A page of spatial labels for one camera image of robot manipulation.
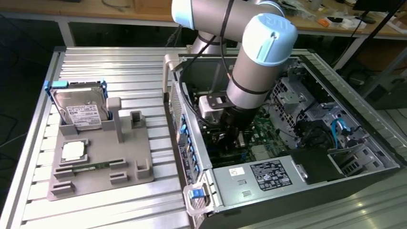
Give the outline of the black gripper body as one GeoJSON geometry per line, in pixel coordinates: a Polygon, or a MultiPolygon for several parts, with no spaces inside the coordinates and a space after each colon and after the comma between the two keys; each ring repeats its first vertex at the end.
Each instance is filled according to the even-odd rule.
{"type": "Polygon", "coordinates": [[[226,107],[222,110],[220,123],[228,134],[239,134],[252,123],[259,108],[243,109],[240,107],[226,107]]]}

